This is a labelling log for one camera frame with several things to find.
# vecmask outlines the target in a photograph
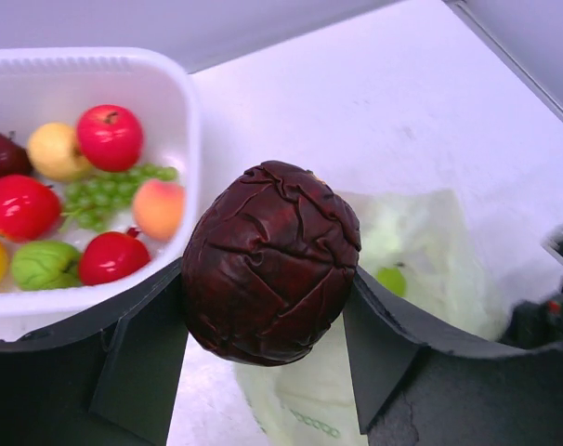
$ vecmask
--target cracked texture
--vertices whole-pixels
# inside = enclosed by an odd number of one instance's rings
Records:
[[[400,392],[389,409],[389,416],[382,416],[369,435],[371,446],[416,446],[420,434],[413,418],[413,405],[405,392]]]
[[[356,215],[312,173],[276,161],[248,169],[182,258],[189,331],[227,360],[298,361],[343,309],[359,251]]]

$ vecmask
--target dark red plum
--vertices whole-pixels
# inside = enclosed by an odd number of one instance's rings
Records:
[[[0,134],[0,177],[12,174],[30,175],[32,171],[26,151],[10,138]]]

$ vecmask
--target white surface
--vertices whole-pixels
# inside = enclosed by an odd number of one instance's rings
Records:
[[[563,108],[563,0],[465,0],[463,7]]]
[[[95,287],[0,293],[0,317],[69,312],[125,291],[182,255],[198,217],[201,184],[200,111],[187,74],[172,60],[137,49],[0,50],[0,132],[25,145],[40,125],[75,125],[87,109],[115,103],[142,123],[141,161],[177,168],[186,184],[185,215],[175,236],[154,250],[150,264],[117,282]],[[114,222],[114,230],[125,226]],[[80,250],[94,237],[77,230],[62,237]]]
[[[267,159],[337,190],[453,187],[510,300],[563,270],[563,124],[439,0],[409,0],[193,76],[205,113],[203,207]],[[266,446],[231,365],[190,341],[169,446]]]
[[[4,0],[0,48],[138,46],[194,72],[396,0]]]

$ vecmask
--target fruit basket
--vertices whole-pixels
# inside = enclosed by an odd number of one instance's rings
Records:
[[[41,126],[75,125],[82,113],[99,104],[117,104],[141,123],[144,140],[137,164],[176,169],[177,182],[185,190],[184,213],[176,232],[164,243],[147,241],[150,263],[115,282],[23,292],[7,274],[0,284],[0,318],[92,307],[141,283],[184,250],[197,219],[201,182],[200,117],[185,71],[162,55],[136,48],[0,50],[0,133],[11,135],[20,146],[32,144],[33,133]],[[60,197],[63,207],[69,204],[67,184],[45,184]],[[131,226],[131,213],[124,210],[107,230],[126,232]],[[93,230],[71,225],[49,238],[83,250],[95,236]],[[3,243],[12,255],[17,246]]]

